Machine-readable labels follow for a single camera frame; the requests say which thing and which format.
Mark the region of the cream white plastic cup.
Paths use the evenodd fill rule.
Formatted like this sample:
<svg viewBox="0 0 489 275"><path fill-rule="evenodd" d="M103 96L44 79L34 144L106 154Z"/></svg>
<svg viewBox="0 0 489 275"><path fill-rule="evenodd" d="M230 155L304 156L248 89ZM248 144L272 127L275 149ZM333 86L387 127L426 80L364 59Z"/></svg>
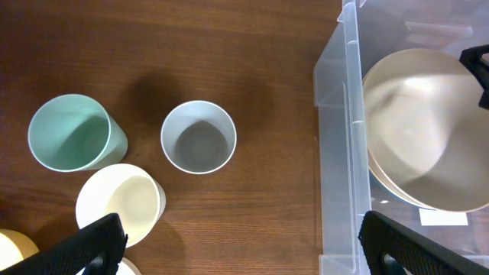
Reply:
<svg viewBox="0 0 489 275"><path fill-rule="evenodd" d="M126 247L142 241L157 224L166 207L161 185L145 170L117 163L94 173L83 185L76 200L76 222L80 228L107 214L118 214Z"/></svg>

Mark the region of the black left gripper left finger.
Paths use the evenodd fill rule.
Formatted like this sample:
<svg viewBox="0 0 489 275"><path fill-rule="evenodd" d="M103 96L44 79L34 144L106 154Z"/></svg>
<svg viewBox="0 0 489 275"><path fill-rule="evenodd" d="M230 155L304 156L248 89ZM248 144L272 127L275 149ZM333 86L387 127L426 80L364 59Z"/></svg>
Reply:
<svg viewBox="0 0 489 275"><path fill-rule="evenodd" d="M116 275L128 235L121 219L110 213L81 228L46 251L3 270L4 275Z"/></svg>

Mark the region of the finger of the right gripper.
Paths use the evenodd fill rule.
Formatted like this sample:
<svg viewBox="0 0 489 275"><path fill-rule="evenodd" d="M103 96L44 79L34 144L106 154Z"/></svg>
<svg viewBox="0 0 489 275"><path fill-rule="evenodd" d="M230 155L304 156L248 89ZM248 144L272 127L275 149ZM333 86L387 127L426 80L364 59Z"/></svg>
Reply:
<svg viewBox="0 0 489 275"><path fill-rule="evenodd" d="M459 62L475 77L483 89L478 106L488 110L488 64L483 55L488 53L489 45L470 47L461 52Z"/></svg>

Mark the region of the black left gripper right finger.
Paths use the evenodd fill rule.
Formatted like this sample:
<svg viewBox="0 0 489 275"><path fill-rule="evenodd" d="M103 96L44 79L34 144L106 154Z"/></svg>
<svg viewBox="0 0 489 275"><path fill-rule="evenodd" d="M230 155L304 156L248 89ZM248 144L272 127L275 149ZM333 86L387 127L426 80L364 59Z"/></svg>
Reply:
<svg viewBox="0 0 489 275"><path fill-rule="evenodd" d="M376 212L358 236L372 274L488 275L488 269Z"/></svg>

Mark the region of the mint green plastic cup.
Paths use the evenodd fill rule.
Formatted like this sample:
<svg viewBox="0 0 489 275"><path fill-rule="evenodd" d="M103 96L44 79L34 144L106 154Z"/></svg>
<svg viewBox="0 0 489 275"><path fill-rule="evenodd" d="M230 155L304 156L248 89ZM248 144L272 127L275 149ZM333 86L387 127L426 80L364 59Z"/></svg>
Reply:
<svg viewBox="0 0 489 275"><path fill-rule="evenodd" d="M120 162L128 139L118 123L87 95L61 95L43 104L28 127L28 146L49 170L98 170Z"/></svg>

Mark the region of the cream bowl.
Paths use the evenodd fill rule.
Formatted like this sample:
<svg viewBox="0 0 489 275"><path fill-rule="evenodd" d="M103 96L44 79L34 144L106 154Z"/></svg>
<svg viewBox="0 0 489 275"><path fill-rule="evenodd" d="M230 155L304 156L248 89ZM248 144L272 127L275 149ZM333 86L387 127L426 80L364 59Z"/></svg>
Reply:
<svg viewBox="0 0 489 275"><path fill-rule="evenodd" d="M374 178L382 185L387 191L395 195L398 199L403 200L411 205L417 207L423 207L423 204L413 197L404 192L400 187L398 187L393 180L380 168L379 164L373 160L369 160L369 169L373 174Z"/></svg>
<svg viewBox="0 0 489 275"><path fill-rule="evenodd" d="M400 50L363 80L368 161L421 208L473 212L488 204L488 110L459 57Z"/></svg>

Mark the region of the grey plastic cup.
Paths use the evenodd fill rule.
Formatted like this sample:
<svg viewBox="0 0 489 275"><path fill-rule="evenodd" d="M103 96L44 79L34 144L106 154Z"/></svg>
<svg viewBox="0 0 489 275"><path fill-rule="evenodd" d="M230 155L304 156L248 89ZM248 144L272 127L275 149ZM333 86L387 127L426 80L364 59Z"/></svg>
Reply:
<svg viewBox="0 0 489 275"><path fill-rule="evenodd" d="M169 112L160 130L166 158L177 169L203 175L223 168L237 147L232 117L213 102L184 102Z"/></svg>

